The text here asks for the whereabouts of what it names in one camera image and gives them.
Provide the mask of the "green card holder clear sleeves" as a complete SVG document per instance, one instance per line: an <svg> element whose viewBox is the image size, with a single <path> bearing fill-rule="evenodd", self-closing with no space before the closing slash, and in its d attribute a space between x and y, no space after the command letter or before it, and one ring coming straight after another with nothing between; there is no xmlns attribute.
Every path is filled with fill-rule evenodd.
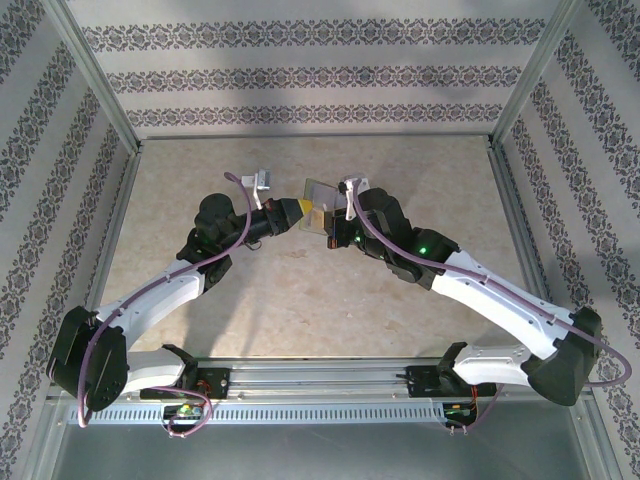
<svg viewBox="0 0 640 480"><path fill-rule="evenodd" d="M327 235L333 215L346 208L346 197L336 186L311 178L306 179L303 199L312 204L299 223L299 228L307 233Z"/></svg>

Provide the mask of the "small circuit board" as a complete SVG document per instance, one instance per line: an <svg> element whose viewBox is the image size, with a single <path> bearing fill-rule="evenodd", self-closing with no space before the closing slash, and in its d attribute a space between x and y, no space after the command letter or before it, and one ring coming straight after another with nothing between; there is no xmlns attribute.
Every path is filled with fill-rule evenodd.
<svg viewBox="0 0 640 480"><path fill-rule="evenodd" d="M445 403L444 413L447 418L458 422L472 422L477 417L478 409L475 403Z"/></svg>
<svg viewBox="0 0 640 480"><path fill-rule="evenodd" d="M163 419L165 421L197 421L204 414L204 406L202 404L182 403L179 405L169 405L163 410Z"/></svg>

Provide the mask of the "grey sheet metal panel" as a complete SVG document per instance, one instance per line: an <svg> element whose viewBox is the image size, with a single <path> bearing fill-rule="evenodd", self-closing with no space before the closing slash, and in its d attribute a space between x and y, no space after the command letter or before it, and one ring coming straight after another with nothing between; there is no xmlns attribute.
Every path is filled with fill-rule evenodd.
<svg viewBox="0 0 640 480"><path fill-rule="evenodd" d="M56 416L33 480L620 480L589 416L501 400L470 433L438 425L156 424L81 429Z"/></svg>

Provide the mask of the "aluminium table edge rail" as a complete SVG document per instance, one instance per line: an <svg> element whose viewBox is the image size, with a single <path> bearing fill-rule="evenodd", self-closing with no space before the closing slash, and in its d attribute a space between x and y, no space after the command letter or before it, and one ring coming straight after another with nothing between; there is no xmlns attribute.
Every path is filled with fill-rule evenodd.
<svg viewBox="0 0 640 480"><path fill-rule="evenodd" d="M97 308L101 305L142 153L143 146L140 145L129 156L126 167L122 171L114 203L108 217L107 229L104 231L101 241L100 255L92 270L89 290L84 298L84 306L89 309Z"/></svg>
<svg viewBox="0 0 640 480"><path fill-rule="evenodd" d="M294 139L294 138L412 138L412 137L481 137L491 140L493 135L490 133L481 132L375 132L375 133L291 133L291 134L255 134L255 135L241 135L241 134L227 134L227 135L164 135L164 136L149 136L140 140L140 144L149 143L152 141L195 141L195 140L230 140L230 139Z"/></svg>
<svg viewBox="0 0 640 480"><path fill-rule="evenodd" d="M544 266L510 166L502 150L491 142L488 142L487 153L526 289L542 300L553 301Z"/></svg>

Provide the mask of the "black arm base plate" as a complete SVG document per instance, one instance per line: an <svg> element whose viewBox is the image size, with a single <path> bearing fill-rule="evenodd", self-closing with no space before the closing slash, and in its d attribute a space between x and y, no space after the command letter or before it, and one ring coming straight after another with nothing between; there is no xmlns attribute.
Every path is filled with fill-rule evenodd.
<svg viewBox="0 0 640 480"><path fill-rule="evenodd" d="M173 384L173 387L197 391L206 394L210 399L226 399L230 382L230 370L228 368L196 368L181 377ZM187 398L186 394L170 393L155 389L143 389L140 393L142 400L164 400L174 398Z"/></svg>
<svg viewBox="0 0 640 480"><path fill-rule="evenodd" d="M409 366L404 378L411 398L472 396L472 386L452 371L440 371L436 366Z"/></svg>

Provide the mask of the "aluminium frame post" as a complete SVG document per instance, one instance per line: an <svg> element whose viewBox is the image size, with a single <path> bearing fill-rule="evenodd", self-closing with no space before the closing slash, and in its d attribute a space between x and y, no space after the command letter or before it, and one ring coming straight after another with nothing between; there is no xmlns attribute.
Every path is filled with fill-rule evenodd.
<svg viewBox="0 0 640 480"><path fill-rule="evenodd" d="M539 42L527 62L516 86L506 102L503 111L490 135L490 145L496 149L503 143L512 125L523 109L527 98L539 78L566 30L569 28L583 0L559 0Z"/></svg>
<svg viewBox="0 0 640 480"><path fill-rule="evenodd" d="M137 153L140 140L66 1L40 1L127 151Z"/></svg>

